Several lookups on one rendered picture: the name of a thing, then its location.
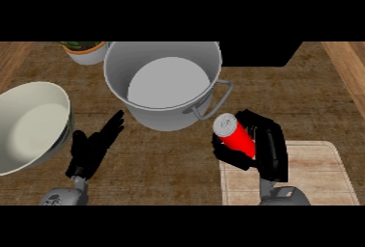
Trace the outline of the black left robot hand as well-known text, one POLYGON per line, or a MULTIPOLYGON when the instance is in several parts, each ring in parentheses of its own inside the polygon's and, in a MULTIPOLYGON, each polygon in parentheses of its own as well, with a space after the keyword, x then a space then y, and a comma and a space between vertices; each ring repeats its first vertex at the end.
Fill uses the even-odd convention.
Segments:
POLYGON ((106 151, 121 133, 124 112, 118 111, 101 130, 90 136, 81 130, 72 132, 70 161, 65 171, 69 178, 90 179, 101 164, 106 151))

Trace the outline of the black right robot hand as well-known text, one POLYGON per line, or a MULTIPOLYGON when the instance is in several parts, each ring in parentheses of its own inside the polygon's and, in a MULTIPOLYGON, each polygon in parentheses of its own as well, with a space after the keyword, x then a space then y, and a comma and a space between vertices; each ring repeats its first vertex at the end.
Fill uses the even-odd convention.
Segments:
POLYGON ((280 125, 248 109, 237 111, 234 118, 255 140, 255 158, 251 158, 242 151, 232 150, 218 136, 212 135, 215 158, 243 171, 251 167, 257 168, 263 179, 286 182, 288 153, 280 125))

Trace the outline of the red can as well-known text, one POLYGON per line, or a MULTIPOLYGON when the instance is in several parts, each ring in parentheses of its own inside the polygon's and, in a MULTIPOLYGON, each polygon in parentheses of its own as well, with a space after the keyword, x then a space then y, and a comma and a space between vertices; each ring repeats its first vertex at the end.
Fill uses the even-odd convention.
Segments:
POLYGON ((224 145, 242 151, 249 158, 255 157, 255 143, 234 116, 223 113, 215 117, 212 130, 224 145))

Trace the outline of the pale wooden cutting board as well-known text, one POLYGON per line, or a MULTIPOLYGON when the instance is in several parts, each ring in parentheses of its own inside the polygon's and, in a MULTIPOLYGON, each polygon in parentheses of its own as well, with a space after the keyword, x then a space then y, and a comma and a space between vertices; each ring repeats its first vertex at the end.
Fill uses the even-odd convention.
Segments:
MULTIPOLYGON (((359 201, 332 143, 288 141, 288 182, 274 186, 298 187, 313 206, 357 206, 359 201)), ((260 176, 254 168, 242 171, 220 162, 224 206, 260 203, 260 176)))

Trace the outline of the grey metal pot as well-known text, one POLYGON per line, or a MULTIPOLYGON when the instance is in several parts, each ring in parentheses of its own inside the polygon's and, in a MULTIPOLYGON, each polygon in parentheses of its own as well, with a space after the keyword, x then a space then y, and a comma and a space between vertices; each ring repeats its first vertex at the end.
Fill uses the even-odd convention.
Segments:
POLYGON ((124 101, 137 122, 174 131, 206 120, 221 71, 214 41, 115 41, 103 59, 109 90, 124 101))

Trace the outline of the white bowl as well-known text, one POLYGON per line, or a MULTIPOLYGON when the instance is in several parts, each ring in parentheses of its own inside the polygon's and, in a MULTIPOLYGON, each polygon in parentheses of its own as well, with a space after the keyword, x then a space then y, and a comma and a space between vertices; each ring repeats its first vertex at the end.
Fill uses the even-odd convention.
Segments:
POLYGON ((0 176, 45 162, 73 126, 70 101, 50 82, 28 82, 0 95, 0 176))

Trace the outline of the white potted plant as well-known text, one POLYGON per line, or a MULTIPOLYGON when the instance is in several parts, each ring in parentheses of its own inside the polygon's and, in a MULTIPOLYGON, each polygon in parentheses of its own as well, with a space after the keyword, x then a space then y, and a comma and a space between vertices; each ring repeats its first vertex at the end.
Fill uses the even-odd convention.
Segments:
POLYGON ((65 45, 65 42, 60 43, 62 49, 67 54, 72 61, 84 66, 94 65, 103 61, 106 54, 106 42, 100 41, 93 47, 84 50, 70 50, 65 45))

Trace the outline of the black appliance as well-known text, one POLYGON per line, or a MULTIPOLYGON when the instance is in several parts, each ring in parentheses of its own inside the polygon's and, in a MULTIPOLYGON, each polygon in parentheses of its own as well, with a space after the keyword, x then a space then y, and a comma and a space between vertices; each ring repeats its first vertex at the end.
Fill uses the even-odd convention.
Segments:
POLYGON ((299 46, 299 41, 221 41, 224 67, 283 67, 299 46))

